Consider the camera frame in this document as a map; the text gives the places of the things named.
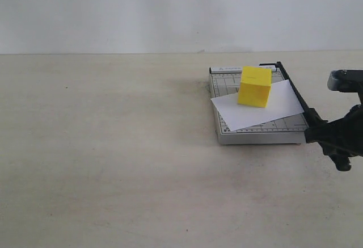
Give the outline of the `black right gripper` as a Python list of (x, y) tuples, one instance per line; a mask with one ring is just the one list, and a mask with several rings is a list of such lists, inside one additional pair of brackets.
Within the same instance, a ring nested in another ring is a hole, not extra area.
[(362, 156), (362, 105), (353, 106), (340, 119), (308, 129), (305, 140), (341, 150), (349, 157)]

